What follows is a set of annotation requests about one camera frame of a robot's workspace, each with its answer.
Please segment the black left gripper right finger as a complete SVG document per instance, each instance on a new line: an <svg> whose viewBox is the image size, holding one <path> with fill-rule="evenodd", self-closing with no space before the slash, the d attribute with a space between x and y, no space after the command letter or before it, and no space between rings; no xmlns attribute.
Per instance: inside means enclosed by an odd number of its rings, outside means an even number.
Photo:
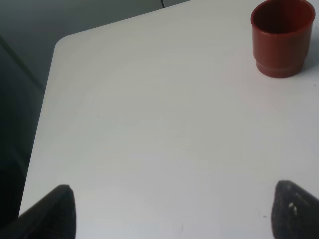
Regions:
<svg viewBox="0 0 319 239"><path fill-rule="evenodd" d="M318 198L290 180L278 181L271 227L275 239L318 239Z"/></svg>

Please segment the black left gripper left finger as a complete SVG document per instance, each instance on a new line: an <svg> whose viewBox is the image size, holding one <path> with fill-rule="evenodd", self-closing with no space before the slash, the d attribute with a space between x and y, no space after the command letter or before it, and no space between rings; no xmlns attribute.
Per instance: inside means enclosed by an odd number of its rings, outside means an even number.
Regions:
<svg viewBox="0 0 319 239"><path fill-rule="evenodd" d="M59 185L11 224L0 230L2 239L74 239L76 206L69 185Z"/></svg>

